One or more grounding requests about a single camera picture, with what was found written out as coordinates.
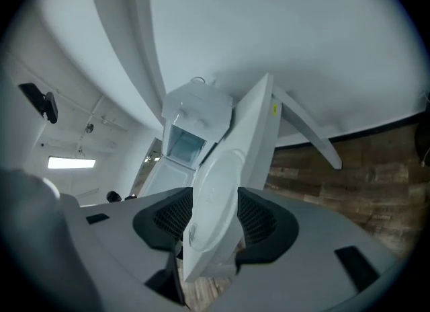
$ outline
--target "black rectangular slot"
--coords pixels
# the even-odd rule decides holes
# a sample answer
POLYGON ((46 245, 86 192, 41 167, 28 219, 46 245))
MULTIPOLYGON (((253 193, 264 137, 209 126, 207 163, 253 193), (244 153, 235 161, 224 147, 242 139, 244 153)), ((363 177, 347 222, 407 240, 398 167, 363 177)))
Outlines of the black rectangular slot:
POLYGON ((108 220, 108 219, 109 219, 109 217, 103 213, 90 215, 89 217, 87 217, 87 221, 90 225, 92 225, 94 223, 99 223, 100 221, 108 220))
POLYGON ((379 278, 378 273, 355 246, 337 249, 335 254, 359 292, 379 278))

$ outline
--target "ceiling light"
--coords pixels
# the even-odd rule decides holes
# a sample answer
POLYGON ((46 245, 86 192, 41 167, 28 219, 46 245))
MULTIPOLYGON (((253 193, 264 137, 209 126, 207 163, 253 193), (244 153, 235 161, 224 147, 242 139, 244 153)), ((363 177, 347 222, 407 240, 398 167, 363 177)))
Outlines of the ceiling light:
POLYGON ((85 169, 94 167, 94 159, 49 157, 48 169, 85 169))

